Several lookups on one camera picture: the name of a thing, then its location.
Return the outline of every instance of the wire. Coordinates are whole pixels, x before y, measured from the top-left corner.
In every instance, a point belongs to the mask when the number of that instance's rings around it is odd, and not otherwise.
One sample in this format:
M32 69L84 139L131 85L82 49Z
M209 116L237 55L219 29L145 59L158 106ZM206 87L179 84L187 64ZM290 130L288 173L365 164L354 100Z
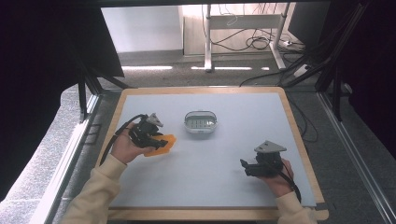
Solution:
M283 167L286 168L286 171L288 172L289 176L285 175L283 172L281 171L277 171L278 174L284 178L286 180L286 182L288 182L288 184L290 185L291 189L296 193L297 199L299 202L301 202L301 192L299 190L299 188L297 187L296 183L294 182L293 178L290 175L290 172L288 170L288 167L286 167L285 163L282 162Z
M144 117L144 115L140 114L140 115L134 116L133 118L131 118L130 120L128 120L124 124L122 124L122 126L114 133L114 135L111 137L110 141L107 143L106 149L103 152L102 159L100 160L100 163L99 163L100 165L102 165L102 163L105 161L107 154L110 151L111 147L113 146L114 142L119 137L119 135L122 133L122 131L128 126L128 124L130 124L132 121L134 121L138 118L143 118L143 117Z
M288 59L288 58L286 57L286 55L296 55L296 54L297 54L297 53L294 53L294 52L285 52L285 53L282 54L282 59L283 59L284 61L288 62L288 63L294 63L295 61L291 61L290 59Z
M275 9L276 9L277 3L275 3L275 7L274 7L274 12L273 14L275 14Z
M259 5L256 7L256 9L255 9L254 11L256 11L257 8L259 8L259 7L261 7L261 6L262 6L262 4L259 4ZM226 10L227 10L228 12L227 12L227 13L223 13L223 12L221 11L221 7L220 7L220 4L219 4L219 13L220 13L221 15L234 15L233 13L231 13L231 12L228 10L228 8L226 8ZM205 15L204 15L204 5L202 5L202 11L201 11L201 13L202 13L202 25L203 25L204 35L205 35L205 37L206 37L205 21L204 21L204 17L205 17ZM212 39L210 39L210 42L211 42L211 44L213 44L213 45L217 45L217 46L223 47L223 48L228 49L228 50L231 50L231 51L242 51L242 50L245 50L245 49L264 50L264 49L266 49L266 48L269 46L269 43L270 43L270 41L271 41L271 38L272 38L272 37L275 37L274 35L272 35L272 34L266 32L266 31L264 31L263 29L254 29L254 33L253 33L252 37L250 37L250 38L248 38L248 39L246 40L246 47L245 47L245 48L242 48L242 49L232 49L232 48L229 48L229 47L226 47L226 46L220 44L221 42L223 42L223 41L225 41L225 40L227 40L227 39L230 39L231 37L233 37L233 36L235 36L235 35L237 35L237 34L240 34L240 33L245 32L245 31L251 31L251 30L253 30L253 29L242 29L242 30L237 31L237 32L235 32L234 34L229 35L229 36L227 36L227 37L225 37L225 38L223 38L223 39L221 39L221 40L219 40L219 41L213 41ZM261 32L262 32L262 35L255 35L255 34L257 33L257 31L261 31ZM257 46L255 45L255 44L257 44L257 43L265 43L265 45L264 45L263 47L257 47Z
M286 78L289 78L293 73L293 71L296 70L297 66L300 64L304 64L306 62L308 62L308 60L312 57L317 57L323 53L325 53L329 47L332 45L332 42L334 41L336 35L343 30L343 28L347 25L347 23L350 21L350 18L352 17L352 13L354 12L354 8L350 9L348 11L348 13L346 15L344 15L343 19L341 20L341 22L335 27L335 29L322 41L320 42L318 45L316 45L315 47L313 47L312 49L304 49L304 50L298 50L295 51L296 53L304 53L302 57L300 57L298 60L296 60L294 63L292 63L288 68L286 68L285 70L282 70L280 72L276 72L273 74L265 74L265 75L260 75L257 77L251 77L248 78L246 80L244 80L239 87L241 87L242 85L244 85L246 82L250 81L250 80L254 80L257 78L261 78L261 77L269 77L269 76L273 76L273 75L281 75L279 78L279 81L276 83L276 86L279 87L284 87L285 85L283 84L283 81ZM290 49L284 49L281 46L278 46L279 49L283 50L283 51L287 51L287 52L292 52L292 50Z
M260 14L261 8L262 8L262 3L257 4L256 8L254 8L251 14L254 14L254 12L256 11L258 11L257 14Z
M227 21L227 25L228 25L228 26L231 26L231 25L235 24L235 23L238 21L238 16L235 15L235 14L233 14L233 13L231 13L230 10L228 10L227 4L224 4L224 7L225 7L225 9L227 10L227 13L222 13L222 12L221 12L221 6L220 6L220 4L219 4L219 13L220 13L220 15L222 15L222 16L224 16L224 15L232 15L232 16L234 16L234 18L233 18L232 20Z
M343 30L343 28L347 25L347 22L350 21L350 18L352 16L353 10L349 10L349 12L344 16L344 18L341 20L341 22L337 25L337 27L332 31L332 33L324 40L322 41L319 45L317 45L315 48L312 48L310 50L306 50L304 55L309 56L310 58L312 57L317 57L320 56L323 53L326 53L329 49L329 47L332 45L332 42L334 41L336 35ZM318 63L316 66L314 66L314 69L317 68L318 72L320 71L320 67L324 67L328 61L331 59L332 53L325 58L322 62ZM294 79L286 84L283 84L283 80L286 79L285 75L283 74L281 81L279 83L279 86L281 87L291 87L296 84L296 80Z
M292 99L290 94L287 94L288 100L289 102L297 109L297 111L300 113L301 117L303 118L304 121L304 128L300 131L300 135L303 138L303 140L305 142L309 142L309 143L316 143L318 141L318 130L315 127L314 123L311 121L311 119L309 119L306 114L303 112L303 110L297 106L297 104L294 102L294 100ZM306 135L306 132L308 130L308 123L312 126L312 128L314 129L315 132L315 137L314 139L306 139L304 138L304 136Z

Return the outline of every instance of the wooden border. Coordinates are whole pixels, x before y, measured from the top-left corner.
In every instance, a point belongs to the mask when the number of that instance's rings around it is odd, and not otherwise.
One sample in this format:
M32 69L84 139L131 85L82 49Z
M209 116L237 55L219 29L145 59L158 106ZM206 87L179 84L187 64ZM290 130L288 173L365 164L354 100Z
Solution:
M117 124L119 123L120 114L128 95L146 95L146 94L216 94L216 93L264 93L276 92L279 94L282 105L285 109L291 131L294 136L297 148L300 152L302 162L312 187L317 204L325 203L317 178L311 165L311 161L306 153L303 139L297 128L296 121L292 114L288 98L283 89L279 87L169 87L169 88L141 88L124 90L120 96L113 119L108 128L104 145L99 155L99 161L103 156L107 143L110 141ZM329 217L329 211L314 210L317 220L325 220ZM252 209L136 209L136 208L109 208L109 219L122 220L266 220L277 219L279 214L275 208L252 208Z

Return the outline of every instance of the wrist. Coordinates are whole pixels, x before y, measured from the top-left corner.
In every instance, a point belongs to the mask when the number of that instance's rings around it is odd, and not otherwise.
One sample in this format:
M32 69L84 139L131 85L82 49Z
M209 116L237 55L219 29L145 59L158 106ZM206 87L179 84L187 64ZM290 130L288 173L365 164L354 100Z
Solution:
M123 164L127 164L128 162L125 161L124 157L122 157L121 155L119 155L118 153L115 152L110 152L110 154L117 159L118 161L122 162Z
M285 194L292 192L293 190L289 185L279 185L276 186L276 188L271 188L271 191L275 194L277 198L279 198Z
M115 158L113 155L109 155L102 165L97 167L97 171L107 176L112 180L118 180L122 172L126 169L126 165Z

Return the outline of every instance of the metal stand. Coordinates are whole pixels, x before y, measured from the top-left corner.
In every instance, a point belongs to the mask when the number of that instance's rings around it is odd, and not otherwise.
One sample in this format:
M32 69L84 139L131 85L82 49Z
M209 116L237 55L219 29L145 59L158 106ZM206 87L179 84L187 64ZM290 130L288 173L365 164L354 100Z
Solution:
M205 70L211 72L213 69L212 65L212 48L210 40L211 30L225 30L225 29L277 29L276 38L274 42L271 42L270 48L274 54L276 64L280 70L286 69L285 64L279 54L277 45L279 43L280 36L282 35L283 26L285 25L286 18L288 16L290 3L286 4L285 10L282 14L271 14L271 15L244 15L238 17L238 22L234 24L227 24L234 16L211 16L210 8L211 5L207 5L206 8L206 42L205 42Z
M78 98L79 98L79 108L80 108L79 122L82 123L88 117L87 99L86 99L87 95L85 93L86 91L85 85L87 85L88 89L90 89L91 93L95 96L101 94L103 91L102 85L100 84L97 77L102 77L107 81L115 84L116 86L122 88L123 90L132 87L126 85L125 83L117 80L114 77L102 74L95 69L88 69L87 66L85 66L84 62L79 57L73 44L70 41L68 41L67 44L69 48L69 53L73 55L73 58L78 64L78 68L79 68L79 72L78 72Z
M340 56L345 44L347 43L349 37L352 35L356 25L358 24L359 20L361 19L361 15L364 13L365 9L367 8L369 2L359 2L356 6L353 15L348 22L344 32L342 33L340 40L337 42L334 50L332 51L331 55L318 66L308 70L303 75L295 78L293 81L284 85L284 87L292 87L301 81L312 77L319 71L322 71L321 75L318 78L317 83L315 84L315 88L317 91L326 91L330 84L333 81L333 105L332 111L334 115L341 121L340 115L340 97L341 97L341 77L339 71L336 70L336 63L338 61L338 57Z

